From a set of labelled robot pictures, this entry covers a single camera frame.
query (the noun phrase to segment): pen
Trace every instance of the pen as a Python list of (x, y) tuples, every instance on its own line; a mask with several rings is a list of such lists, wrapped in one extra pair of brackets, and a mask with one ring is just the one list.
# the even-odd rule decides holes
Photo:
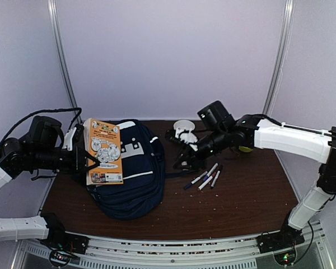
[(217, 175), (215, 176), (214, 180), (213, 180), (213, 183), (211, 185), (211, 189), (214, 188), (214, 185), (215, 185), (215, 182), (217, 181), (219, 175), (220, 175), (220, 172), (223, 170), (224, 168), (224, 165), (220, 165), (219, 168), (218, 168), (218, 171), (217, 171)]
[(199, 177), (197, 177), (195, 180), (193, 180), (192, 182), (190, 182), (189, 184), (187, 184), (186, 186), (184, 186), (183, 189), (188, 189), (190, 188), (195, 182), (197, 182), (198, 180), (200, 180), (203, 176), (205, 176), (208, 172), (205, 171), (203, 174), (201, 174)]
[(213, 171), (215, 170), (215, 168), (218, 166), (218, 163), (214, 164), (212, 169), (208, 172), (208, 174), (204, 177), (203, 181), (206, 181), (210, 176), (211, 174), (213, 173)]
[(201, 191), (212, 180), (215, 174), (216, 172), (214, 172), (214, 174), (212, 174), (206, 181), (204, 181), (203, 184), (198, 187), (198, 190)]

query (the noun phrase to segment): brown wooden table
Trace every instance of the brown wooden table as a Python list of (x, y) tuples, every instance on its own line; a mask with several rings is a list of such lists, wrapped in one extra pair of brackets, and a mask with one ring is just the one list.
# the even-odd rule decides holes
[[(167, 171), (173, 171), (179, 146), (164, 139), (173, 122), (144, 123), (164, 144)], [(201, 172), (167, 179), (162, 204), (140, 219), (110, 219), (83, 187), (64, 175), (57, 176), (43, 212), (58, 215), (71, 232), (127, 239), (224, 238), (278, 230), (297, 200), (275, 153), (254, 149), (236, 160), (222, 159), (234, 156), (225, 150), (220, 158), (208, 160), (209, 168), (215, 162), (225, 166), (212, 190), (207, 186), (198, 191), (198, 184), (183, 190)]]

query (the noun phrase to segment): orange book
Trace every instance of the orange book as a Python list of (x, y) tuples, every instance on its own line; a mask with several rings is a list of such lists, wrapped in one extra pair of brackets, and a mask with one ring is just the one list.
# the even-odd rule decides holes
[(123, 184), (119, 126), (92, 118), (83, 126), (85, 149), (100, 161), (100, 166), (88, 171), (87, 185)]

